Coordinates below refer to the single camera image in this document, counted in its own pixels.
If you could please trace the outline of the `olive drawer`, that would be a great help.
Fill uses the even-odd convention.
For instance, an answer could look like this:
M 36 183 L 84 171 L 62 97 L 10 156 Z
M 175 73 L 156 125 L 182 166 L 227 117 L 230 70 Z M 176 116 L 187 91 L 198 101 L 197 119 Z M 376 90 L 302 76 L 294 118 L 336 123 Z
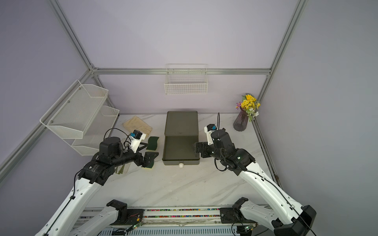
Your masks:
M 198 165 L 199 154 L 193 146 L 198 142 L 198 136 L 166 136 L 162 161 L 164 165 Z

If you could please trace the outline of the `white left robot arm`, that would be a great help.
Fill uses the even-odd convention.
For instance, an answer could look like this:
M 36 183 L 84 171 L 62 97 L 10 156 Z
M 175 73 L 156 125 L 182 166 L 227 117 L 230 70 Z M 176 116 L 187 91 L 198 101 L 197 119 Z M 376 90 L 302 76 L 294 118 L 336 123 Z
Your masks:
M 153 167 L 158 152 L 147 151 L 142 154 L 140 144 L 141 140 L 133 139 L 131 147 L 125 149 L 120 138 L 105 138 L 92 160 L 74 176 L 69 195 L 37 235 L 96 236 L 109 225 L 120 225 L 134 219 L 140 221 L 139 214 L 136 217 L 129 214 L 126 203 L 112 200 L 97 216 L 79 228 L 73 228 L 89 201 L 115 173 L 117 167 L 131 162 L 143 168 Z

